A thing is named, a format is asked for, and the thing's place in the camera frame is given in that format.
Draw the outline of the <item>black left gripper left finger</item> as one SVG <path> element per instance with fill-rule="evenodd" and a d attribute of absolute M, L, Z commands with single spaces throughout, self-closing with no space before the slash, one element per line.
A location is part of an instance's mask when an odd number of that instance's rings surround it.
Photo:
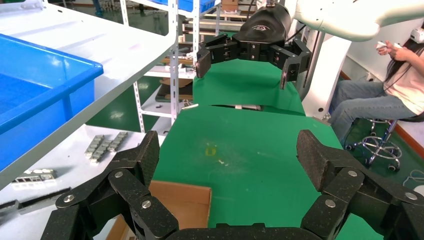
<path fill-rule="evenodd" d="M 140 240 L 165 240 L 179 229 L 178 220 L 149 191 L 159 162 L 156 131 L 112 158 L 97 176 L 62 194 L 54 211 L 56 240 L 91 240 L 121 215 Z"/>

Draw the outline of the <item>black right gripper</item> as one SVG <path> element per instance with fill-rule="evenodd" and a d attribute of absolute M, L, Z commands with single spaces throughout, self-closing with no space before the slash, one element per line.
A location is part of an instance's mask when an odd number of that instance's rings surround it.
<path fill-rule="evenodd" d="M 281 70 L 279 88 L 295 82 L 309 69 L 312 51 L 300 39 L 285 45 L 292 24 L 289 11 L 281 4 L 258 9 L 229 37 L 220 34 L 199 44 L 196 77 L 203 78 L 212 64 L 240 60 L 267 62 Z"/>

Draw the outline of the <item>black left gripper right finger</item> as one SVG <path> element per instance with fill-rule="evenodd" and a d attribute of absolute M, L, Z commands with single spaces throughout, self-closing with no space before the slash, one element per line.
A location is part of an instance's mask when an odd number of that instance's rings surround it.
<path fill-rule="evenodd" d="M 384 237 L 422 237 L 424 198 L 369 171 L 346 150 L 323 145 L 307 129 L 298 134 L 297 158 L 320 196 L 301 221 L 318 237 L 336 237 L 349 215 Z"/>

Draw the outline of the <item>person left hand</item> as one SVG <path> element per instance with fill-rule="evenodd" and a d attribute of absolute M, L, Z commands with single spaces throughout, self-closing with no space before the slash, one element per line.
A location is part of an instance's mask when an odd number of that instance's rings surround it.
<path fill-rule="evenodd" d="M 407 62 L 410 60 L 411 51 L 406 47 L 388 46 L 387 51 L 393 60 Z"/>

